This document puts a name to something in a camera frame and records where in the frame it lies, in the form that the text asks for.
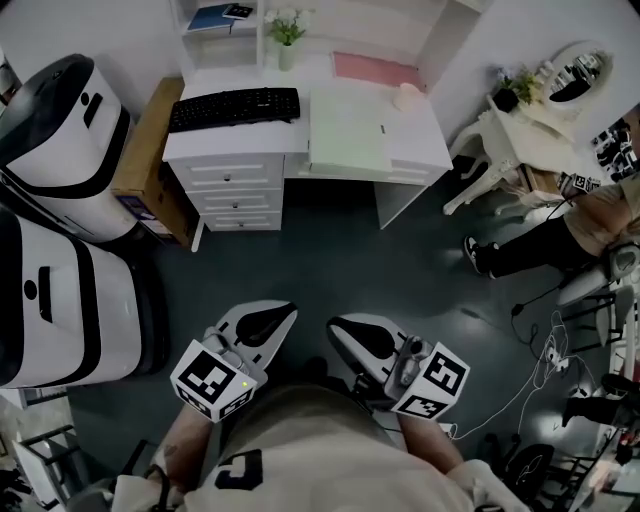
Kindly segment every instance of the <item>book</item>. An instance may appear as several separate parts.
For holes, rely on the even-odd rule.
[[[246,20],[253,12],[253,7],[245,7],[243,5],[233,4],[222,15],[224,18],[232,18],[234,20]]]
[[[213,5],[211,7],[198,9],[191,23],[189,23],[187,32],[208,30],[210,28],[231,28],[233,26],[233,20],[222,17],[225,11],[231,6],[233,6],[233,4]]]

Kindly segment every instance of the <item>white wall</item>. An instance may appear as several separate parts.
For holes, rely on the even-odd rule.
[[[0,46],[21,80],[82,53],[134,115],[180,74],[173,37],[166,0],[12,0],[0,12]]]
[[[640,102],[640,16],[628,0],[495,0],[431,90],[445,138],[473,122],[495,85],[492,68],[530,69],[571,43],[593,39],[614,54],[610,84],[584,115],[587,141]]]
[[[308,36],[382,47],[380,57],[411,64],[447,0],[267,0],[268,8],[314,9]]]
[[[427,89],[438,83],[479,19],[480,13],[466,5],[447,2],[418,57],[418,69]]]

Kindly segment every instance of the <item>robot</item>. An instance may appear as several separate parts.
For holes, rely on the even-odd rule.
[[[214,423],[266,384],[265,372],[298,315],[291,302],[232,308],[201,342],[193,340],[171,374],[178,397]],[[331,343],[356,374],[353,398],[368,409],[435,420],[458,400],[469,366],[442,343],[407,335],[388,318],[366,313],[327,322]]]

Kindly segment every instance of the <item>gray floor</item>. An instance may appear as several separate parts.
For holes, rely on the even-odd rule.
[[[346,367],[325,334],[326,320],[354,311],[381,314],[409,333],[442,341],[471,365],[458,404],[442,418],[458,423],[459,435],[503,407],[535,365],[529,348],[512,332],[511,308],[557,284],[560,274],[548,267],[496,281],[475,274],[460,250],[465,234],[500,242],[532,225],[494,218],[492,205],[499,194],[443,216],[442,205],[461,187],[457,175],[448,173],[380,231],[370,185],[289,181],[281,232],[209,233],[197,254],[179,248],[156,251],[173,345],[167,368],[158,375],[70,392],[80,442],[96,476],[118,472],[140,439],[161,440],[181,406],[168,374],[184,348],[233,305],[258,299],[286,299],[299,307],[280,354],[292,369],[322,355],[332,373],[344,375]],[[522,337],[532,323],[538,324],[538,351],[549,332],[555,296],[534,303],[515,320]],[[581,331],[577,341],[571,332],[570,343],[592,342],[591,336]],[[608,368],[609,351],[587,352],[585,359],[599,379]],[[565,378],[554,376],[529,400],[521,432],[525,444],[549,442],[569,453],[591,453],[596,425],[576,419],[570,428],[560,426],[564,400],[577,380],[574,367]],[[463,454],[476,456],[487,432],[508,439],[527,394],[459,441]]]

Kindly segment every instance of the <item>vase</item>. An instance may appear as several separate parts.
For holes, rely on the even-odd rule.
[[[493,102],[503,112],[511,112],[518,105],[518,96],[511,89],[500,89],[494,96]]]
[[[280,71],[290,71],[293,68],[293,61],[295,58],[295,46],[282,45],[280,46],[280,58],[278,59],[278,67]]]

